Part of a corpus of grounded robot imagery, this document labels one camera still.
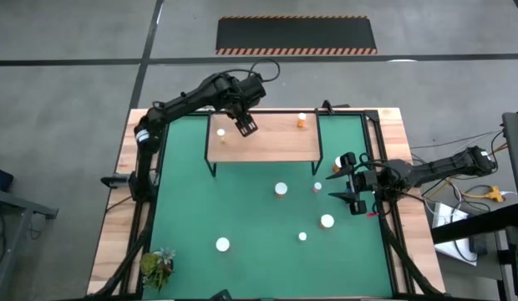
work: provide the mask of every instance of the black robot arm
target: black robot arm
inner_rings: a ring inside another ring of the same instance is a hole
[[[212,105],[216,111],[224,110],[235,119],[236,127],[243,136],[247,136],[257,130],[248,110],[266,95],[262,82],[261,75],[255,72],[241,81],[227,72],[213,74],[189,93],[181,92],[179,97],[167,103],[155,102],[135,127],[138,146],[136,170],[129,177],[133,200],[149,202],[155,197],[150,179],[151,160],[159,151],[164,129],[170,122]]]
[[[350,206],[352,214],[367,212],[365,202],[359,200],[361,191],[374,191],[380,200],[395,202],[412,187],[420,187],[424,183],[449,176],[487,176],[496,168],[489,153],[478,146],[468,147],[451,157],[419,166],[413,166],[403,160],[356,164],[353,153],[344,154],[341,156],[340,171],[328,177],[333,179],[348,176],[347,190],[329,195],[345,201]],[[381,167],[381,170],[357,172],[362,167],[373,166]]]

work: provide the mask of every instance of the black mat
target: black mat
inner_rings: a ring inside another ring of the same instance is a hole
[[[218,21],[224,55],[376,54],[367,16],[228,16]]]

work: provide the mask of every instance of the green tabletop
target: green tabletop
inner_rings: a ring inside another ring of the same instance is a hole
[[[228,289],[233,298],[391,296],[378,219],[353,216],[328,192],[344,191],[346,178],[326,181],[335,157],[366,152],[361,117],[320,117],[323,162],[219,163],[212,177],[204,161],[207,116],[170,126],[156,207],[153,250],[175,250],[175,272],[160,292],[144,299],[210,298]],[[274,186],[288,192],[276,198]],[[312,186],[322,183],[315,194]],[[363,194],[370,211],[373,195]],[[319,227],[323,214],[333,228]],[[299,232],[307,240],[297,239]],[[220,253],[219,237],[231,248]]]

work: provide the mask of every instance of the wooden platform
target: wooden platform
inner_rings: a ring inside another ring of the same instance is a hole
[[[338,110],[363,109],[352,108]],[[400,110],[398,108],[380,108],[370,110],[378,110],[379,112],[388,158],[411,161],[408,139],[405,134]],[[145,112],[146,110],[131,110],[124,133],[123,144],[119,153],[119,162],[116,169],[119,173],[130,173],[135,168],[136,145],[133,128],[137,125],[140,117],[145,115]],[[375,147],[375,136],[371,135],[371,140],[373,142],[373,149],[377,150],[377,147]],[[410,193],[419,195],[419,190],[412,189]],[[126,188],[112,191],[108,206],[124,199],[128,195],[129,190]],[[434,285],[438,290],[444,292],[444,283],[439,270],[439,263],[437,261],[429,225],[424,212],[424,204],[417,200],[410,199],[409,197],[405,197],[398,202],[398,206],[409,256],[414,260],[420,271],[432,283],[432,285]],[[98,250],[95,256],[87,293],[94,293],[98,289],[102,288],[123,260],[127,249],[127,241],[129,238],[134,209],[135,204],[132,201],[127,201],[106,214],[101,229]],[[402,265],[395,254],[394,263],[397,280],[399,282],[399,290],[400,292],[405,292]],[[130,291],[132,291],[136,285],[137,275],[138,258],[135,262],[133,273],[131,274],[131,280],[129,282]]]
[[[209,162],[308,162],[319,161],[317,118],[307,114],[305,125],[297,127],[298,114],[252,114],[259,130],[243,137],[235,121],[224,114],[211,116]],[[216,134],[226,131],[222,143]]]

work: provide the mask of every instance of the succulent plant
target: succulent plant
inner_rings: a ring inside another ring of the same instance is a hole
[[[140,271],[144,275],[144,286],[160,291],[174,272],[172,259],[175,251],[161,248],[159,251],[146,253],[140,259]]]

